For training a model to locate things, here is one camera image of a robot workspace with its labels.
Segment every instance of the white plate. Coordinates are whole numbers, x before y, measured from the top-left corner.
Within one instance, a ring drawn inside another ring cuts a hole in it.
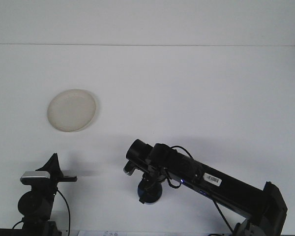
[[[93,96],[82,89],[71,89],[58,94],[49,104],[50,124],[61,131],[83,129],[93,119],[96,103]]]

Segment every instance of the white surface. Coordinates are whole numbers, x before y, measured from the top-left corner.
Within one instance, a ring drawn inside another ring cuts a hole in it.
[[[94,93],[98,108],[87,129],[63,133],[46,110],[71,88]],[[138,201],[141,173],[122,171],[136,138],[184,146],[257,188],[272,181],[289,208],[283,234],[295,234],[295,47],[0,46],[0,227],[21,219],[20,176],[57,152],[78,176],[59,184],[73,230],[228,233],[186,187]],[[232,226],[242,220],[223,211]],[[52,216],[67,227],[60,196]]]
[[[295,45],[295,0],[0,0],[0,43]]]
[[[95,110],[95,100],[88,91],[69,89],[50,102],[47,117],[57,130],[72,132],[86,127],[92,121]]]

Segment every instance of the white backdrop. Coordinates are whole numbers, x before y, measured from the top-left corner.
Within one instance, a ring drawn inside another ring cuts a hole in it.
[[[87,89],[94,122],[63,133],[47,120],[59,92]],[[78,182],[60,183],[72,229],[228,232],[213,203],[163,185],[152,206],[123,173],[136,139],[186,147],[197,159],[262,189],[276,184],[295,234],[295,47],[0,46],[0,227],[21,219],[19,182],[57,152]],[[223,209],[234,226],[242,218]],[[52,218],[67,227],[56,196]]]
[[[295,0],[0,0],[0,43],[295,45]]]
[[[80,132],[47,120],[66,89],[96,99]],[[22,217],[23,172],[57,152],[78,176],[59,184],[74,230],[227,233],[186,187],[138,201],[141,173],[122,171],[136,138],[184,146],[260,189],[272,181],[289,208],[283,233],[295,234],[295,0],[0,0],[0,227]],[[58,195],[52,219],[67,228]]]

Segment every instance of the sticker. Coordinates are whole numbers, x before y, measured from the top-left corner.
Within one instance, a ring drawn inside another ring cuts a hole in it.
[[[214,184],[216,186],[220,186],[221,185],[221,182],[222,180],[220,178],[217,178],[215,176],[212,176],[212,175],[209,175],[208,173],[205,173],[203,175],[203,178],[205,181],[211,183],[211,184]]]

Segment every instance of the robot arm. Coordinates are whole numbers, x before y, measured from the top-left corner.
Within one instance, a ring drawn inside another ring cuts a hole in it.
[[[266,182],[260,190],[187,157],[165,144],[154,147],[136,140],[126,158],[124,171],[144,172],[139,184],[140,202],[155,202],[161,195],[160,183],[174,179],[203,196],[214,199],[246,218],[237,224],[233,236],[279,236],[287,207],[279,189]]]

